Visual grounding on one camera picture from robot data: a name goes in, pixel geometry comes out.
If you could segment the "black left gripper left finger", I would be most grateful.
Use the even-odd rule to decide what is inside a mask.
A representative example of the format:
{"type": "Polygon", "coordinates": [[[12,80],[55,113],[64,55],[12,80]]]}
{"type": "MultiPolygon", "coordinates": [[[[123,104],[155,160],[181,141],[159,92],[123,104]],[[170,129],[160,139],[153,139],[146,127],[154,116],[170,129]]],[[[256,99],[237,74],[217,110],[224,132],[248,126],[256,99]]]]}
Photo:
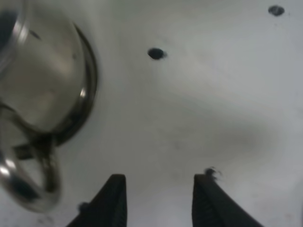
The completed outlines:
{"type": "Polygon", "coordinates": [[[79,206],[79,214],[69,227],[125,227],[127,226],[126,176],[109,177],[91,202],[79,206]]]}

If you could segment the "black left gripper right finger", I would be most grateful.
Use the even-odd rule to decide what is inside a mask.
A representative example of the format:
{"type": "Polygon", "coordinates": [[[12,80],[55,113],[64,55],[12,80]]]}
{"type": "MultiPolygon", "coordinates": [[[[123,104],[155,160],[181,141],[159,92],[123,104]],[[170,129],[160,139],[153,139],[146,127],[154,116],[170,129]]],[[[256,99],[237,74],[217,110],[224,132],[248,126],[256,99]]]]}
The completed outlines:
{"type": "Polygon", "coordinates": [[[260,227],[215,180],[205,174],[194,176],[194,227],[260,227]]]}

